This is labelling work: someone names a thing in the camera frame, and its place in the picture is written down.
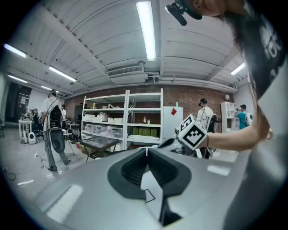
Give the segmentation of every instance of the white speaker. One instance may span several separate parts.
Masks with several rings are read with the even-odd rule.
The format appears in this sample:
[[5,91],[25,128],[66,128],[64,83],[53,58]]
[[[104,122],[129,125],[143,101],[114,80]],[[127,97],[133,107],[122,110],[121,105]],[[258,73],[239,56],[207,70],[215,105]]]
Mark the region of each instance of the white speaker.
[[190,149],[197,149],[198,145],[207,137],[207,130],[193,115],[189,115],[180,123],[179,141],[183,142]]
[[37,140],[36,140],[36,136],[35,136],[35,133],[29,133],[28,135],[28,140],[29,140],[29,144],[30,145],[34,145],[37,143]]
[[22,132],[22,138],[20,140],[21,144],[27,144],[28,143],[28,135],[26,131]]

